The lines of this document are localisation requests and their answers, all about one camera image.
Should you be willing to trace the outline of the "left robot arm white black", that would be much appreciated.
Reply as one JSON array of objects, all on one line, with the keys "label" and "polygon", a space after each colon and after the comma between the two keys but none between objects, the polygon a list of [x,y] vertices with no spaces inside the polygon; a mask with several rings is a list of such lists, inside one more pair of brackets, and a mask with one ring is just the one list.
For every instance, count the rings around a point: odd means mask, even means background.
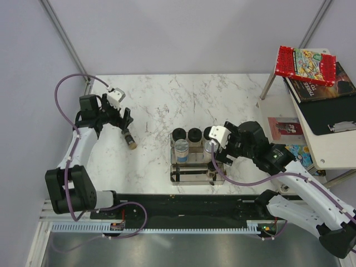
[{"label": "left robot arm white black", "polygon": [[70,146],[55,169],[48,170],[45,181],[56,214],[102,209],[110,219],[118,218],[122,205],[114,200],[115,191],[97,191],[86,171],[91,151],[106,124],[126,132],[133,118],[129,108],[121,113],[125,93],[115,88],[102,96],[80,97]]}]

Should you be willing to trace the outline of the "black knob-lid glass jar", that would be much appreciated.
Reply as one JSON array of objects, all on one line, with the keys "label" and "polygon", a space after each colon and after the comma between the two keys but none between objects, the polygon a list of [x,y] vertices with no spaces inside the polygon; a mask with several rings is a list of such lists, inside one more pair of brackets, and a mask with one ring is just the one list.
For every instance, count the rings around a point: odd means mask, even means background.
[{"label": "black knob-lid glass jar", "polygon": [[175,143],[177,140],[186,139],[186,131],[183,128],[175,128],[172,132],[172,142]]}]

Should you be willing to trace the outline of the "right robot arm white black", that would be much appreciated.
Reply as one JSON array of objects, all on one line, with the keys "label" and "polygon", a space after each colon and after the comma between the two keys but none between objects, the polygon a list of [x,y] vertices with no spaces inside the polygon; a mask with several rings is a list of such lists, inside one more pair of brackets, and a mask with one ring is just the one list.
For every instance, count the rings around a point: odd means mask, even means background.
[{"label": "right robot arm white black", "polygon": [[247,183],[247,187],[277,179],[294,190],[309,206],[303,208],[278,193],[266,190],[254,206],[259,218],[273,216],[299,226],[340,259],[355,252],[355,208],[315,179],[285,145],[269,142],[258,122],[248,121],[235,126],[226,121],[222,126],[212,126],[209,137],[213,166],[226,181],[243,186],[242,182],[224,175],[217,166],[218,162],[231,165],[232,159],[238,157],[251,159],[259,170],[270,176]]}]

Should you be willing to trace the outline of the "clear three-slot organizer tray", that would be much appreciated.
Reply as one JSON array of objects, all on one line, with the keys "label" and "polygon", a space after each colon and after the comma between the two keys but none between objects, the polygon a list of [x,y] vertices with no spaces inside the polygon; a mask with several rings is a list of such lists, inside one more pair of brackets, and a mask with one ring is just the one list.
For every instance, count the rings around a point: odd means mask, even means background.
[{"label": "clear three-slot organizer tray", "polygon": [[[206,176],[207,164],[203,161],[203,148],[206,142],[202,132],[202,143],[199,147],[189,147],[189,155],[184,163],[177,163],[175,158],[172,133],[170,134],[170,181],[175,186],[184,185],[222,185],[225,180],[217,173],[216,178],[211,179]],[[186,141],[188,142],[188,131],[186,131]]]}]

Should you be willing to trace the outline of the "blue-label bottle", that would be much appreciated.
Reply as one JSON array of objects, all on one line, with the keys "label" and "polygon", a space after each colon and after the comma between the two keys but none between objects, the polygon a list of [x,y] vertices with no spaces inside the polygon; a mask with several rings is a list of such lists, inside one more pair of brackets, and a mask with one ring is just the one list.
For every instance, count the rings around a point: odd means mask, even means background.
[{"label": "blue-label bottle", "polygon": [[214,145],[214,147],[212,147],[210,141],[206,141],[204,143],[204,148],[203,148],[204,163],[209,163],[212,161],[212,153],[215,153],[216,149],[217,149],[217,145]]},{"label": "blue-label bottle", "polygon": [[177,140],[174,145],[174,151],[177,163],[186,162],[189,155],[189,143],[184,139]]}]

